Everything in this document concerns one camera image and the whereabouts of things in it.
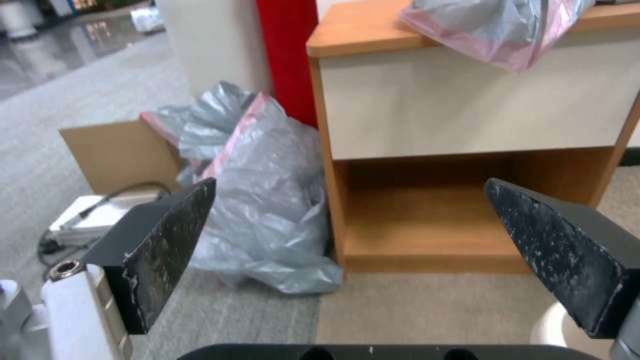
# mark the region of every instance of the electrical cable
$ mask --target electrical cable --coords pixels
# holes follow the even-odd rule
[[[86,219],[93,210],[106,204],[107,202],[109,202],[109,200],[113,199],[114,197],[135,188],[150,187],[150,186],[162,189],[162,191],[164,191],[164,196],[171,195],[171,190],[169,189],[169,187],[163,183],[160,183],[159,181],[144,181],[141,183],[136,183],[130,186],[126,186],[125,188],[119,189],[118,191],[110,193],[109,195],[103,197],[100,201],[96,202],[94,205],[91,205],[88,208],[80,211],[78,215],[66,221],[60,227],[61,229],[73,228],[79,222]],[[62,244],[56,239],[55,235],[53,235],[49,229],[45,230],[45,232],[42,233],[42,235],[40,235],[40,239],[38,239],[38,247],[36,249],[38,261],[41,264],[43,264],[43,266],[45,267],[45,270],[42,273],[42,280],[43,281],[47,280],[47,274],[49,273],[49,271],[53,266],[58,264],[60,261],[63,261],[64,259],[69,258],[71,255],[74,255],[82,250],[89,249],[98,240],[100,240],[99,237],[88,240],[87,242],[82,244]],[[64,250],[70,250],[70,251],[67,251],[67,253],[62,256],[58,256],[54,261],[48,261],[46,259],[46,256],[51,256],[53,254],[63,252]]]
[[[60,229],[70,229],[74,226],[76,226],[78,223],[80,223],[82,220],[86,219],[89,214],[91,214],[91,212],[97,208],[99,208],[100,206],[106,204],[107,202],[109,202],[109,200],[113,199],[114,197],[120,195],[121,193],[127,192],[129,190],[135,189],[135,188],[141,188],[143,186],[154,186],[154,187],[158,187],[161,188],[162,190],[164,190],[164,192],[166,193],[166,195],[171,195],[171,190],[169,189],[169,187],[167,187],[165,184],[160,183],[159,181],[144,181],[142,183],[137,183],[137,184],[133,184],[130,186],[126,186],[116,192],[110,193],[109,195],[103,197],[102,199],[100,199],[100,201],[96,202],[95,204],[89,206],[88,208],[80,211],[76,216],[70,218],[69,220],[67,220],[64,224],[60,225]]]

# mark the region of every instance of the white wall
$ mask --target white wall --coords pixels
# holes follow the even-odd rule
[[[271,90],[255,0],[158,0],[193,95],[220,80]]]

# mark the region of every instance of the cardboard box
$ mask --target cardboard box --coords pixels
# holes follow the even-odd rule
[[[109,194],[144,181],[171,190],[183,161],[177,149],[144,120],[61,129],[60,135],[97,194]]]

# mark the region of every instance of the plastic bag on floor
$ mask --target plastic bag on floor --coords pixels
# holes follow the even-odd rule
[[[193,120],[174,111],[180,116],[173,124],[160,120],[166,111],[143,117],[152,119],[152,126],[165,138],[171,133],[181,154],[215,154],[212,161],[199,157],[204,168],[185,170],[195,181],[217,180],[216,200],[191,264],[216,272],[227,285],[250,277],[284,293],[334,291],[342,282],[342,269],[324,256],[328,206],[318,132],[289,118],[264,94],[251,96],[251,106],[238,115],[245,104],[238,94],[231,96],[233,101],[223,101],[225,119],[206,116],[215,123],[209,125],[212,130],[234,125],[224,146],[213,152],[201,147],[218,143],[217,137],[209,143],[189,142],[191,138],[184,136],[190,124],[202,124],[205,117]],[[198,112],[201,107],[193,109]]]
[[[163,106],[140,117],[188,160],[178,176],[178,183],[187,186],[222,151],[254,98],[254,93],[221,81],[191,105]]]
[[[595,0],[413,0],[401,19],[478,60],[517,72],[531,67]]]

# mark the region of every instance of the shiny floor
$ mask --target shiny floor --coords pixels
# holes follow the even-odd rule
[[[0,100],[63,76],[149,35],[138,33],[128,8],[83,15],[30,40],[0,38]]]

